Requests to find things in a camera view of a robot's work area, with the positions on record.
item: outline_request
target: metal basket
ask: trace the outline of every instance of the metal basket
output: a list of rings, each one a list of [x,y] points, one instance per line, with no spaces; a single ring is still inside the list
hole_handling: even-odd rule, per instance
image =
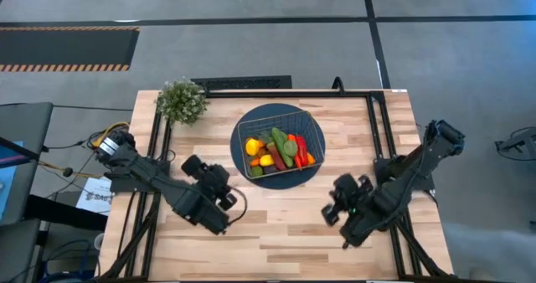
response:
[[[279,128],[286,134],[303,136],[305,143],[307,144],[307,151],[314,157],[315,163],[301,168],[294,165],[293,168],[284,171],[265,174],[254,178],[250,166],[250,160],[253,157],[250,157],[245,152],[245,143],[250,137],[258,138],[263,131],[271,132],[273,127]],[[280,116],[270,116],[253,121],[243,121],[238,125],[238,137],[241,145],[245,176],[248,179],[266,178],[282,173],[299,171],[309,167],[320,166],[324,162],[324,152],[322,150],[320,138],[318,137],[315,121],[312,119],[311,113],[308,111],[297,111]]]

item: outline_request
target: wooden tabletop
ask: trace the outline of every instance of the wooden tabletop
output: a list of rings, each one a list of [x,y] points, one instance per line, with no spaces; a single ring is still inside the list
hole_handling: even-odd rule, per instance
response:
[[[147,153],[155,113],[156,90],[140,91],[132,114],[130,133],[140,154]],[[405,91],[385,91],[397,153],[407,154],[420,144],[410,98]],[[310,111],[326,139],[326,160],[317,175],[299,187],[270,190],[256,187],[243,178],[230,156],[229,139],[236,122],[249,110],[266,103],[287,103]],[[379,107],[375,108],[384,152],[386,141]],[[162,121],[157,151],[162,147]],[[185,178],[182,162],[197,154],[206,163],[219,163],[230,172],[229,184],[248,198],[247,214],[232,225],[225,236],[214,236],[173,213],[162,201],[153,249],[149,280],[358,280],[395,279],[396,269],[389,233],[374,232],[357,249],[342,250],[337,227],[325,225],[320,209],[330,202],[327,193],[333,181],[350,172],[367,173],[372,179],[376,158],[365,99],[212,99],[203,117],[193,126],[175,124],[170,149],[177,154],[171,176]],[[100,251],[103,272],[116,259],[126,216],[129,193],[114,197],[106,235]],[[422,192],[414,192],[410,215],[416,238],[432,259],[452,272],[441,221],[435,204]],[[126,241],[134,223],[132,205]],[[231,218],[242,208],[239,201]],[[405,268],[411,273],[407,244],[402,236]],[[134,274],[140,274],[143,240],[137,251]]]

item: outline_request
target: concrete floor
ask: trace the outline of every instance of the concrete floor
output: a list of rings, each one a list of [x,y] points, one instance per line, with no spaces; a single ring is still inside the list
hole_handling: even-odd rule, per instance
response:
[[[536,0],[373,0],[376,16],[525,15]],[[363,0],[3,0],[0,22],[117,19],[365,16]],[[536,164],[500,158],[493,142],[534,126],[536,22],[379,23],[393,88],[408,89],[421,125],[444,118],[463,131],[466,150],[434,172],[455,271],[497,280],[536,277]],[[143,27],[124,73],[0,73],[0,104],[132,108],[138,90],[180,76],[292,75],[295,88],[379,88],[367,23]],[[127,111],[55,109],[47,145],[85,138]],[[52,152],[79,167],[83,149]],[[88,172],[101,172],[90,163]],[[39,171],[33,193],[64,186]]]

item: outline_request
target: green plant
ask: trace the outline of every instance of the green plant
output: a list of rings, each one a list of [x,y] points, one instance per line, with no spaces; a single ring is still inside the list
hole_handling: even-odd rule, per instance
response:
[[[192,125],[206,110],[209,101],[199,93],[203,88],[190,79],[166,82],[158,94],[157,109],[171,123]]]

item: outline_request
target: white paper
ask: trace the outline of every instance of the white paper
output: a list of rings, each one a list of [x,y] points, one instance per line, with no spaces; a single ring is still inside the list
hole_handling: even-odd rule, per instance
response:
[[[88,178],[76,208],[108,215],[111,208],[110,185],[108,178]]]

